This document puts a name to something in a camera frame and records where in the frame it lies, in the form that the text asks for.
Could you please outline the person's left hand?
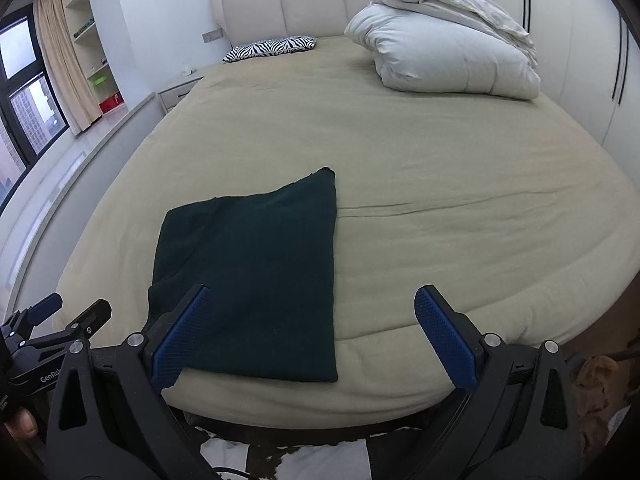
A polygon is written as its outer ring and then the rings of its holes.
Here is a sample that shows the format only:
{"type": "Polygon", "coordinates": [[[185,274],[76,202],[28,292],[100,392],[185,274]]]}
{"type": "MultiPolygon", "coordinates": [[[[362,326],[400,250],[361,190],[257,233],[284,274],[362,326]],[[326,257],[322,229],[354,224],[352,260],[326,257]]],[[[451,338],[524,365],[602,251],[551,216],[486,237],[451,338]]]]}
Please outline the person's left hand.
{"type": "Polygon", "coordinates": [[[21,408],[11,420],[4,423],[4,426],[15,441],[30,440],[38,434],[35,417],[26,408],[21,408]]]}

